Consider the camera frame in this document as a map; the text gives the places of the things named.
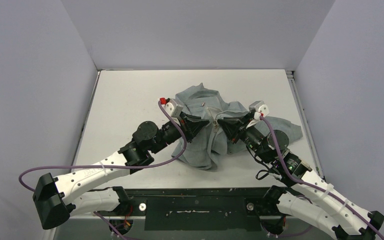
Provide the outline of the silver zipper pull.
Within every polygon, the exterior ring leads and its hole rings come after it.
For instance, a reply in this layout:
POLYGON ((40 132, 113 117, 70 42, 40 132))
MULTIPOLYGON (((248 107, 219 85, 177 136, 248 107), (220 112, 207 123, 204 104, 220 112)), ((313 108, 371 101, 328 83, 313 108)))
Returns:
POLYGON ((212 132, 213 133, 217 133, 218 130, 219 130, 219 125, 218 125, 217 121, 214 120, 214 121, 211 122, 211 124, 212 124, 212 132))

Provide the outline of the grey zip-up jacket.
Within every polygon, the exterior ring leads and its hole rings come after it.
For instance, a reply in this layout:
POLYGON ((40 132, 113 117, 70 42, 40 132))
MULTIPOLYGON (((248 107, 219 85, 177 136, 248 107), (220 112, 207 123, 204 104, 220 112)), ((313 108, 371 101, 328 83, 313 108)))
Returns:
POLYGON ((217 133, 212 132, 212 121, 248 112, 239 101, 225 102, 219 91, 205 88, 202 83, 178 92, 175 99, 183 105, 184 113, 209 120, 210 123, 192 142, 184 143, 180 139, 172 156, 179 155, 178 159, 185 164, 209 170, 216 168, 223 156, 245 151, 245 144, 228 141, 220 126, 217 133))

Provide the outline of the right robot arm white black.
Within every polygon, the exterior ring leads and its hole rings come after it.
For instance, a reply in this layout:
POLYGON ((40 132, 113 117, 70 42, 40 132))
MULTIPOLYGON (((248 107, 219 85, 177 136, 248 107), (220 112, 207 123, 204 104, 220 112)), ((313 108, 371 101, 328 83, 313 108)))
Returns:
POLYGON ((384 215, 358 206, 340 194, 300 157, 288 148, 286 133, 274 129, 262 113, 217 120, 228 140, 242 141, 253 158, 298 197, 283 187, 272 186, 263 197, 264 210, 298 218, 326 233, 334 240, 384 239, 380 228, 384 215))

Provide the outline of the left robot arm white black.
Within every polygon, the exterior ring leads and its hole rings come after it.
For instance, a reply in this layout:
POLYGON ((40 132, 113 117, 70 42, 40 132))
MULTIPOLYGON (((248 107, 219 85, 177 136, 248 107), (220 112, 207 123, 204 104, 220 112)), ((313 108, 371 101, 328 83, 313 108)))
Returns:
POLYGON ((168 121, 158 127, 152 121, 142 122, 132 134, 132 140, 91 168, 52 176, 42 175, 33 192, 33 202, 44 230, 58 227, 71 216, 95 211, 125 214, 129 197, 117 188, 95 190, 113 179, 129 176, 149 166, 152 154, 182 138, 191 142, 210 122, 181 112, 179 122, 168 121))

